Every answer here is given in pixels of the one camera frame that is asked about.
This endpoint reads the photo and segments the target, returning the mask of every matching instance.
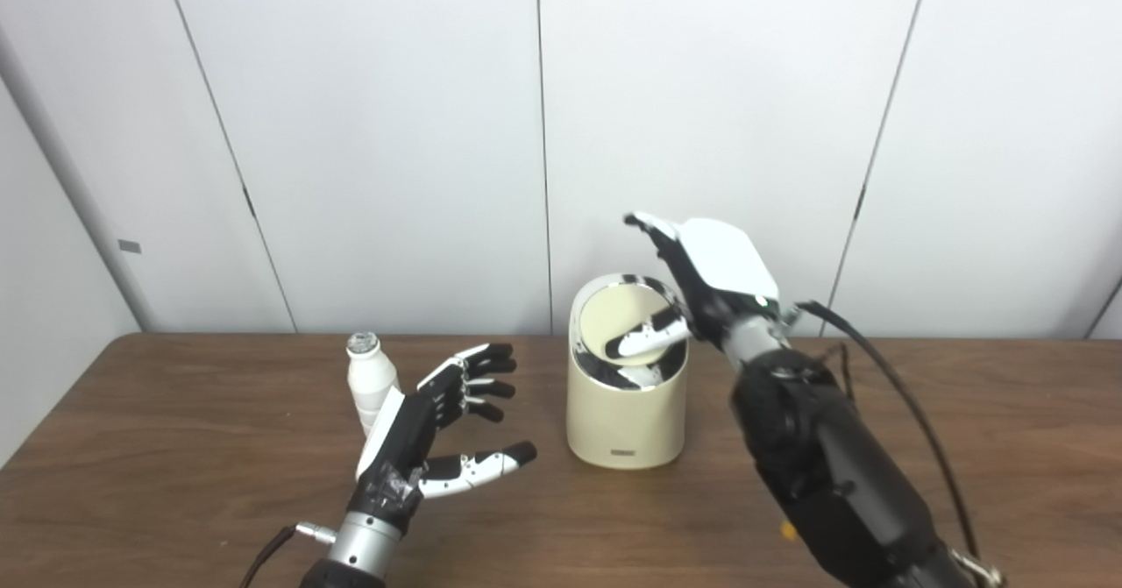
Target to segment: bottle cap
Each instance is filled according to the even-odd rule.
[[[351,334],[351,338],[347,340],[347,351],[353,355],[364,355],[377,351],[381,342],[378,337],[374,336],[374,332],[358,332]]]

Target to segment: wire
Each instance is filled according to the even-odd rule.
[[[238,585],[238,588],[249,588],[249,582],[254,580],[254,576],[257,575],[258,570],[260,570],[261,564],[267,562],[268,559],[273,557],[273,553],[276,553],[277,549],[287,542],[295,533],[296,525],[294,524],[282,527],[279,533],[274,535],[273,540],[269,540],[268,544],[261,549],[261,552],[257,553],[257,558],[254,559],[254,563],[249,564],[249,570],[246,571],[246,577],[241,579],[241,584]]]
[[[842,384],[845,385],[845,396],[856,406],[857,395],[853,391],[853,375],[849,374],[849,348],[844,342],[839,342],[826,349],[826,353],[819,356],[818,361],[825,365],[837,352],[842,353]]]
[[[931,452],[935,454],[935,460],[939,463],[939,469],[942,470],[942,478],[947,481],[947,489],[950,491],[950,500],[955,505],[955,513],[958,514],[958,524],[963,529],[963,539],[966,541],[966,549],[971,552],[971,555],[981,559],[981,555],[978,555],[977,540],[974,538],[974,527],[971,525],[971,516],[966,511],[966,502],[963,499],[963,493],[958,488],[958,481],[955,479],[955,474],[950,469],[950,462],[947,460],[947,454],[942,451],[942,444],[939,443],[939,438],[935,434],[935,429],[931,428],[931,422],[928,421],[927,414],[923,413],[923,408],[920,407],[919,401],[917,401],[916,396],[912,395],[911,389],[909,389],[908,385],[904,384],[903,378],[900,377],[900,374],[892,368],[892,365],[889,364],[885,357],[881,356],[881,352],[873,347],[873,343],[862,336],[862,333],[858,332],[854,325],[849,324],[849,321],[846,321],[836,312],[817,301],[800,303],[799,307],[845,332],[865,351],[865,353],[868,355],[870,358],[873,359],[874,362],[876,362],[877,367],[881,368],[881,371],[884,373],[884,375],[889,378],[889,382],[892,383],[893,387],[895,387],[896,393],[900,394],[901,399],[904,401],[904,404],[907,404],[909,411],[911,411],[916,423],[918,423],[919,428],[923,431],[923,435],[927,438],[927,442],[931,447]]]

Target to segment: panel seam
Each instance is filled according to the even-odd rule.
[[[553,247],[550,237],[550,171],[545,148],[545,57],[542,48],[542,0],[535,0],[537,10],[537,91],[542,114],[542,190],[545,202],[545,287],[550,303],[550,334],[553,328]]]
[[[916,31],[916,21],[919,17],[919,10],[923,4],[923,0],[916,0],[914,8],[912,8],[911,20],[908,21],[908,33],[904,35],[903,45],[900,48],[900,58],[896,62],[896,70],[892,76],[892,84],[889,86],[889,97],[884,102],[884,111],[881,113],[881,123],[876,129],[876,138],[873,140],[873,150],[868,156],[868,165],[865,167],[865,178],[861,183],[861,194],[857,197],[857,205],[854,209],[853,220],[849,221],[849,231],[846,232],[845,245],[842,247],[842,257],[838,259],[837,273],[834,275],[834,285],[830,287],[829,300],[826,301],[827,307],[834,307],[834,300],[837,296],[838,285],[842,283],[842,274],[845,270],[845,260],[849,255],[849,246],[853,244],[853,235],[857,229],[857,218],[861,215],[861,208],[865,202],[865,194],[868,190],[868,180],[873,174],[873,166],[876,164],[877,154],[881,150],[881,140],[884,138],[884,127],[889,121],[889,114],[892,111],[892,103],[896,97],[896,88],[900,84],[900,75],[904,67],[904,61],[908,58],[908,49],[911,45],[912,34]],[[826,334],[826,323],[822,322],[821,327],[818,329],[818,336],[822,337]]]
[[[300,333],[300,328],[296,327],[296,319],[292,314],[292,305],[288,304],[288,296],[284,292],[284,284],[280,283],[280,275],[277,273],[276,261],[273,260],[273,251],[269,250],[269,244],[265,239],[265,231],[261,230],[261,221],[257,218],[257,213],[250,202],[249,189],[246,186],[246,178],[241,173],[241,165],[238,162],[238,156],[233,151],[233,144],[230,143],[230,135],[226,129],[226,120],[222,118],[222,112],[218,108],[218,100],[214,98],[214,91],[211,89],[210,76],[206,75],[206,68],[204,67],[202,56],[200,56],[199,53],[199,46],[195,45],[195,37],[191,33],[191,26],[187,25],[187,16],[184,13],[183,4],[180,0],[173,1],[175,2],[176,12],[180,13],[180,21],[183,25],[183,31],[186,34],[187,42],[191,45],[191,53],[195,57],[195,65],[199,67],[199,73],[203,79],[203,85],[206,88],[206,97],[210,100],[211,108],[214,110],[214,118],[217,118],[219,129],[222,131],[222,140],[226,143],[226,149],[230,154],[230,160],[233,163],[234,173],[238,175],[238,184],[241,185],[241,191],[245,193],[246,202],[249,204],[250,215],[254,218],[254,226],[257,227],[257,236],[260,237],[261,247],[265,249],[265,257],[269,263],[269,268],[273,269],[273,278],[276,281],[277,290],[280,292],[280,301],[284,303],[285,312],[288,313],[288,322],[292,324],[293,332]]]

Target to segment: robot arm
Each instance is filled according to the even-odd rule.
[[[416,393],[389,393],[359,458],[357,484],[339,531],[309,523],[296,527],[331,545],[301,588],[383,588],[389,560],[422,499],[467,491],[537,456],[527,441],[471,457],[429,458],[436,432],[465,414],[503,420],[500,408],[481,396],[508,398],[514,387],[484,376],[513,371],[511,353],[508,344],[481,344],[445,360],[421,380]]]
[[[743,231],[643,213],[625,222],[654,242],[686,305],[609,349],[640,353],[686,329],[725,352],[737,375],[733,412],[757,472],[824,570],[852,588],[966,588],[964,569],[1000,584],[996,571],[938,538],[927,505],[829,369],[790,349],[798,311],[780,313],[775,282]]]

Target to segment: white wall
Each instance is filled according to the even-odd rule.
[[[181,1],[301,331],[549,331],[535,0]]]
[[[557,331],[601,273],[669,278],[634,209],[741,226],[826,301],[914,3],[541,0]]]
[[[925,0],[840,279],[917,0],[540,0],[544,73],[537,0],[180,1],[205,75],[176,0],[0,0],[151,329],[561,331],[666,277],[633,209],[742,226],[875,334],[1078,337],[1122,275],[1119,0]]]
[[[0,82],[0,466],[101,349],[136,329]]]
[[[1091,332],[1093,339],[1122,339],[1122,293],[1119,293],[1114,301],[1111,301],[1103,318],[1095,325],[1095,331]]]
[[[174,0],[0,0],[0,72],[146,327],[292,331]]]
[[[923,0],[835,307],[1082,338],[1122,275],[1122,0]]]

